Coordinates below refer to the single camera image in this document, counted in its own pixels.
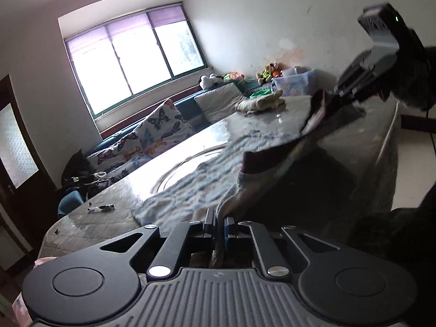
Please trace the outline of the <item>clear plastic storage box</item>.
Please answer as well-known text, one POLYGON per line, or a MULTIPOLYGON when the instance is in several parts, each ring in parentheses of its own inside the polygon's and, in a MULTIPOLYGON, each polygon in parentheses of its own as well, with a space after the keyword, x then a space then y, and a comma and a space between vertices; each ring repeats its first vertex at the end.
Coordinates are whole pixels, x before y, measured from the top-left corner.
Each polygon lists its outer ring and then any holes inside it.
POLYGON ((320 89, 332 89, 336 85, 336 77, 322 70, 295 66, 273 78, 272 85, 275 90, 281 89, 283 96, 313 95, 320 89))

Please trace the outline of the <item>dark wooden door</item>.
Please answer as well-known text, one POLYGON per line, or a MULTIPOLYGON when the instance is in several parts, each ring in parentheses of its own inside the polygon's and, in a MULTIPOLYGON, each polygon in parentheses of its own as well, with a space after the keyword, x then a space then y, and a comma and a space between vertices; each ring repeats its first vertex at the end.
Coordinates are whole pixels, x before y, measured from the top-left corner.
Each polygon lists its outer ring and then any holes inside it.
POLYGON ((1 218, 24 253, 41 248, 56 221, 55 185, 19 111, 9 75, 1 78, 1 218))

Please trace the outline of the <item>left butterfly pillow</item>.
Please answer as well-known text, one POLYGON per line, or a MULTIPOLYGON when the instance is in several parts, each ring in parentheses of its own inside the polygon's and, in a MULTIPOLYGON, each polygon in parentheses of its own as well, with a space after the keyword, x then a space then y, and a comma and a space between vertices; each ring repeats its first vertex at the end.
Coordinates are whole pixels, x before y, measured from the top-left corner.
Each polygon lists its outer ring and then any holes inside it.
POLYGON ((120 178, 152 160, 145 154, 135 132, 127 134, 108 148, 97 151, 86 159, 94 172, 104 172, 109 177, 120 178))

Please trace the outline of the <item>green bowl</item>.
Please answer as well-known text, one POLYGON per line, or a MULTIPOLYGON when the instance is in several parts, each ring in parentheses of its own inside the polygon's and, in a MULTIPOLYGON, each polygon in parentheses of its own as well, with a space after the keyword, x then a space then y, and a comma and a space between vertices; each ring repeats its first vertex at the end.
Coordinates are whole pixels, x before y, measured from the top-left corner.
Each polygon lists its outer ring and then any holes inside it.
POLYGON ((270 89, 261 89, 252 93, 252 95, 250 95, 250 99, 260 98, 266 95, 270 95, 271 93, 272 91, 270 89))

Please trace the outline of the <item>grey cushion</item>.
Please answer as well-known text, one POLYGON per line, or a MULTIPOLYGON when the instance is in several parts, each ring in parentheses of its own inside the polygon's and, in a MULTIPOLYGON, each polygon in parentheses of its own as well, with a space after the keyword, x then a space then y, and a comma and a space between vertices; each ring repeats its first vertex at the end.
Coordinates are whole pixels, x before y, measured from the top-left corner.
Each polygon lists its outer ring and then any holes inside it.
POLYGON ((234 83, 228 83, 214 90, 207 91, 194 98, 194 101, 209 123, 216 123, 236 111, 236 105, 244 99, 234 83))

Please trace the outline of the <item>round table heater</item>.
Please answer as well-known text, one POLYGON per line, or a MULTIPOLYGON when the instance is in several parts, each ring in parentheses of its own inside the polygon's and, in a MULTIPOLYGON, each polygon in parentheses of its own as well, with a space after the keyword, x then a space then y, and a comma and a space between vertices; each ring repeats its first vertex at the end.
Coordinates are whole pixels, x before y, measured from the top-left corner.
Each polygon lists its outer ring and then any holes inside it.
POLYGON ((165 191, 182 178, 188 176, 193 173, 199 165, 202 163, 213 159, 218 156, 222 150, 226 147, 225 144, 213 146, 209 149, 202 150, 197 154, 187 157, 179 164, 175 165, 172 169, 167 171, 163 176, 156 181, 155 185, 152 188, 152 193, 160 193, 165 191))

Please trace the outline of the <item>black bag on sofa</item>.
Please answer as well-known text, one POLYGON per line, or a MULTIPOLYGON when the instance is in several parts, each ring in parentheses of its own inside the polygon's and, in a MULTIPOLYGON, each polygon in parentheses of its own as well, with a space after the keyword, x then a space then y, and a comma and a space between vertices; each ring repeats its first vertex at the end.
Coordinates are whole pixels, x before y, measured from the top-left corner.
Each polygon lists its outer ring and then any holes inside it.
POLYGON ((94 197, 109 187, 109 179, 94 172, 87 158, 79 150, 72 155, 61 175, 61 188, 65 194, 78 191, 83 199, 94 197))

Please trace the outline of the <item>butterfly pillow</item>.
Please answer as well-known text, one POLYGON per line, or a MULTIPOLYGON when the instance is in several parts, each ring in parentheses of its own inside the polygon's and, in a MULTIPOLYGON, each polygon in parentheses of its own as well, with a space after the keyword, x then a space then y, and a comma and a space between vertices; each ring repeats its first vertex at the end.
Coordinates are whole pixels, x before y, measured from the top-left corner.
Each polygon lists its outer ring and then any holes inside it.
POLYGON ((170 98, 161 103, 134 130, 145 154, 152 158, 168 151, 195 134, 170 98))
POLYGON ((135 132, 127 134, 108 148, 97 151, 86 159, 94 172, 104 172, 109 177, 120 178, 152 160, 145 154, 135 132))

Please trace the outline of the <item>blue striped sweater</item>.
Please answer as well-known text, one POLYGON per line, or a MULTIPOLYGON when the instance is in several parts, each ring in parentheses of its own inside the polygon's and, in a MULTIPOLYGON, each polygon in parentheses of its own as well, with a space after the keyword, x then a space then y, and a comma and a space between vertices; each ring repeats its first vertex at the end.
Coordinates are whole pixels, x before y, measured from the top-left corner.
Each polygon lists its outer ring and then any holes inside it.
POLYGON ((322 116, 309 134, 298 132, 307 122, 303 117, 295 117, 285 133, 244 134, 133 209, 135 221, 170 230, 214 208, 213 267, 235 262, 224 239, 224 221, 230 217, 272 231, 293 225, 365 251, 378 245, 392 223, 398 104, 371 99, 337 107, 330 95, 317 92, 305 108, 322 116))

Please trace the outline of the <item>green framed window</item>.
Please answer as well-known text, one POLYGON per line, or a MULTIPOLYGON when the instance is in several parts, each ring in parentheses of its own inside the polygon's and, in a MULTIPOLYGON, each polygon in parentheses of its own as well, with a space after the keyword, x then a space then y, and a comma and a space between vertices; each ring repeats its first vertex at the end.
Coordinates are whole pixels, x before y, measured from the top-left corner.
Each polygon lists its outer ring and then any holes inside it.
POLYGON ((207 67, 181 3, 109 20, 64 43, 93 118, 207 67))

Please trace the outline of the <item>folded yellow floral cloth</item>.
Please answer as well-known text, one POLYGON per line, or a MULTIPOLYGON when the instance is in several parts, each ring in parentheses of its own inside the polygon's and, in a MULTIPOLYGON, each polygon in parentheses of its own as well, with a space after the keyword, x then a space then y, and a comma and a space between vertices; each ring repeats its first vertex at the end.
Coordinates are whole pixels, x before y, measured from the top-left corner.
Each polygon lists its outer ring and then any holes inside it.
POLYGON ((285 104, 285 100, 281 97, 282 94, 282 90, 277 90, 275 92, 270 92, 267 95, 244 99, 235 105, 235 110, 251 114, 275 109, 285 104))

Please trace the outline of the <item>right butterfly pillow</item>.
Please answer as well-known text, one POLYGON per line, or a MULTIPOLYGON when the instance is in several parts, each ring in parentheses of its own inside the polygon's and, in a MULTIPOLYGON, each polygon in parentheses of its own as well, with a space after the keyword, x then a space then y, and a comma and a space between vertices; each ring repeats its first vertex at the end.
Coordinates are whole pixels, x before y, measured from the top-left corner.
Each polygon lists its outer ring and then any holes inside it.
POLYGON ((145 154, 152 158, 168 151, 195 134, 170 98, 161 103, 134 130, 145 154))

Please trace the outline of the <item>white plush toy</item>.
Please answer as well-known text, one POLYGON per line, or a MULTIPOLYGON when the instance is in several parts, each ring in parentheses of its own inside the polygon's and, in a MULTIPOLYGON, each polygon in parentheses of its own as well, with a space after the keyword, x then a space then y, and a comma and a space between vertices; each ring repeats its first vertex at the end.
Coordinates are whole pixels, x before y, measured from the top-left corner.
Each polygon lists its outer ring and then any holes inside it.
POLYGON ((222 76, 217 76, 215 74, 210 74, 209 76, 202 75, 199 78, 199 86, 202 90, 211 89, 215 85, 219 85, 224 82, 222 76))

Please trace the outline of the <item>orange green plush toy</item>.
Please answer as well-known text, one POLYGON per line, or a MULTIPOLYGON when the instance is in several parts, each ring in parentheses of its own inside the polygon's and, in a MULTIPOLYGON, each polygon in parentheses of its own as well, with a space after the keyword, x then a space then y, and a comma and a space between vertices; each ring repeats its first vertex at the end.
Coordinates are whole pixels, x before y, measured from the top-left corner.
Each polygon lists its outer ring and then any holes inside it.
POLYGON ((239 82, 245 78, 245 75, 238 72, 228 72, 223 76, 224 82, 239 82))

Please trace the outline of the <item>brown plush toy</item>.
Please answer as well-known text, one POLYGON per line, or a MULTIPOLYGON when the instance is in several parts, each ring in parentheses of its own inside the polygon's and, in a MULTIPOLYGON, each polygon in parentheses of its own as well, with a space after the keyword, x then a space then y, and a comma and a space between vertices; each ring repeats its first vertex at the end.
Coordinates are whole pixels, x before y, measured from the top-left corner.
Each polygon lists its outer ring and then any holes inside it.
POLYGON ((269 63, 267 64, 261 73, 256 74, 256 79, 259 85, 266 83, 271 83, 273 78, 278 78, 281 76, 281 69, 279 63, 269 63))

